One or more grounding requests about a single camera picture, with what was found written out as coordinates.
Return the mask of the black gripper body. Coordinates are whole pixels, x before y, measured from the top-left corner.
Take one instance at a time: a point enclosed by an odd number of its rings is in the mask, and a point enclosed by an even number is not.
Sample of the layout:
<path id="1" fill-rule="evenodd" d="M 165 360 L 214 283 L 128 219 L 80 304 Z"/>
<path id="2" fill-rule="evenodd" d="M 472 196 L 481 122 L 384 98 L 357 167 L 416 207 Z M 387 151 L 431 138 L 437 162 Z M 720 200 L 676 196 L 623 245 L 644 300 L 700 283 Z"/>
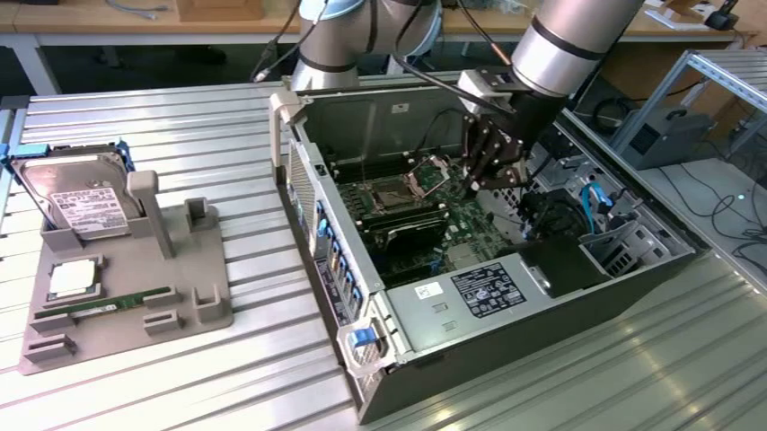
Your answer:
<path id="1" fill-rule="evenodd" d="M 567 97 L 551 97 L 536 91 L 513 92 L 503 106 L 509 114 L 488 108 L 480 109 L 477 140 L 485 143 L 504 132 L 513 142 L 521 141 L 521 151 L 528 152 L 559 115 L 565 101 Z"/>

